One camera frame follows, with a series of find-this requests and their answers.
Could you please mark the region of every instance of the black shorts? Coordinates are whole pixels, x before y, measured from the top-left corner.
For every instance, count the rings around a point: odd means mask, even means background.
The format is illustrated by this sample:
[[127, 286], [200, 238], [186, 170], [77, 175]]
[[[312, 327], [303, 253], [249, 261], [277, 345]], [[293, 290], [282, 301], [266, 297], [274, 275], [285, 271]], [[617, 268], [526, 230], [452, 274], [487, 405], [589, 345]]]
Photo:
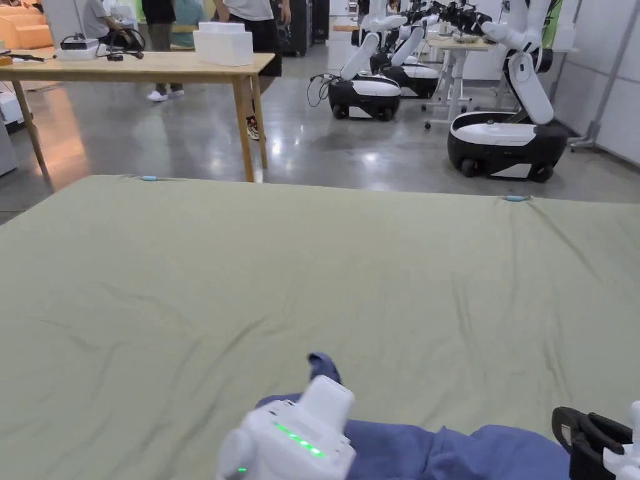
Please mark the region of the black shorts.
[[[213, 16], [213, 21], [219, 20], [218, 12]], [[250, 31], [253, 36], [253, 51], [255, 53], [273, 53], [275, 57], [260, 72], [261, 77], [282, 77], [282, 50], [278, 38], [276, 20], [245, 20], [231, 14], [230, 22], [243, 23], [244, 29]]]

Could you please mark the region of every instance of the orange chair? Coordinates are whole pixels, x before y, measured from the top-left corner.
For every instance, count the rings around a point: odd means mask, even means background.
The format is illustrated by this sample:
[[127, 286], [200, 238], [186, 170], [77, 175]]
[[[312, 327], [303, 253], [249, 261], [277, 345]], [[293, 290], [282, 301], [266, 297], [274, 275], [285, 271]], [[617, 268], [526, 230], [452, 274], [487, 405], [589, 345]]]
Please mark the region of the orange chair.
[[35, 7], [0, 6], [0, 38], [8, 49], [37, 49], [53, 45], [47, 21]]

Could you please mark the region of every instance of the green sheet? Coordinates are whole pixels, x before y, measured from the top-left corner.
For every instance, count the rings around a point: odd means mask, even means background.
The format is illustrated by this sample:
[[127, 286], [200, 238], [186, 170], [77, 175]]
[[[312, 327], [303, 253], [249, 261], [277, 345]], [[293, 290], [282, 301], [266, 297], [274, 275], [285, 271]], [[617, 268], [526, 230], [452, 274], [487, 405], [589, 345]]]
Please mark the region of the green sheet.
[[427, 429], [640, 398], [640, 205], [90, 177], [0, 252], [7, 479], [210, 480], [310, 351]]

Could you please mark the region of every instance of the blue clip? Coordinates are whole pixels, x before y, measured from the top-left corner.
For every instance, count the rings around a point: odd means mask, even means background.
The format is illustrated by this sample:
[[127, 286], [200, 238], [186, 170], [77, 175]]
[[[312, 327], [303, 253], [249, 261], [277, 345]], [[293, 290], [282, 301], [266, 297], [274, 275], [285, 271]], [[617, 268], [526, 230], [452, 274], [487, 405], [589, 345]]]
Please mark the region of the blue clip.
[[507, 195], [507, 196], [504, 197], [504, 199], [507, 202], [525, 202], [529, 198], [530, 197], [528, 197], [528, 196], [518, 196], [518, 195]]

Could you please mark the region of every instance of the tabletop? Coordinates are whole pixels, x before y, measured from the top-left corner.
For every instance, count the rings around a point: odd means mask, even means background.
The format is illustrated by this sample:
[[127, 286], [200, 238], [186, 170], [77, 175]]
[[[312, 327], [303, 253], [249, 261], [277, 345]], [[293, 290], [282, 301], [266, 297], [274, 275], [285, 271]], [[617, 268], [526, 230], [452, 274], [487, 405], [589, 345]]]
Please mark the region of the tabletop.
[[486, 43], [482, 38], [479, 38], [475, 42], [457, 42], [450, 36], [441, 36], [435, 38], [429, 38], [427, 44], [430, 47], [435, 47], [443, 50], [469, 50], [475, 52], [486, 52], [492, 48], [492, 45]]
[[[15, 51], [13, 53], [30, 53]], [[273, 53], [253, 54], [253, 65], [227, 67], [198, 61], [194, 52], [145, 52], [142, 60], [125, 55], [123, 61], [97, 58], [88, 61], [21, 62], [0, 67], [0, 80], [127, 81], [215, 83], [229, 77], [258, 74], [273, 59]]]

